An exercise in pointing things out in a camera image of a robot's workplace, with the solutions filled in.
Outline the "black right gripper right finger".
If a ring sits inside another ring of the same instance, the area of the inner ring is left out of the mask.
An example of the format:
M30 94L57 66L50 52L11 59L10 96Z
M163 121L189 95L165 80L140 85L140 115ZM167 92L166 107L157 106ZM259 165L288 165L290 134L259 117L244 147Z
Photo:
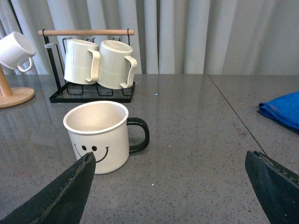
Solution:
M299 222L299 176L258 151L248 151L245 168L271 224Z

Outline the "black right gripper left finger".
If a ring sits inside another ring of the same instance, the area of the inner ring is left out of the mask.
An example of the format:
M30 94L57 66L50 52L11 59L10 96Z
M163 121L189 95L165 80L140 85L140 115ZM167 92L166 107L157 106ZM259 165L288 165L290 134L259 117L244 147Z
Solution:
M2 224L79 224L95 173L87 153L35 196L15 209Z

